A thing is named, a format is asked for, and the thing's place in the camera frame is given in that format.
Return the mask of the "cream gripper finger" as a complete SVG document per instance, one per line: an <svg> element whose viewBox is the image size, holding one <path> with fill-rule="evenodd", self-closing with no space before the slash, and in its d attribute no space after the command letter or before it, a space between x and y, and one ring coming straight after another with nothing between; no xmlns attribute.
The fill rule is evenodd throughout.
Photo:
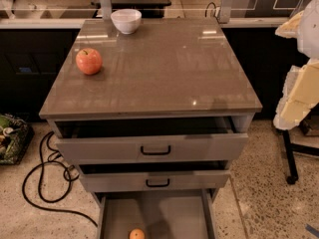
<svg viewBox="0 0 319 239"><path fill-rule="evenodd" d="M278 129L290 130L319 104L319 64L310 63L302 68L292 66L282 93L273 124Z"/></svg>
<svg viewBox="0 0 319 239"><path fill-rule="evenodd" d="M297 30L303 16L303 12L300 11L295 14L292 18L290 18L287 22L281 24L276 30L275 34L279 37L283 38L296 38Z"/></svg>

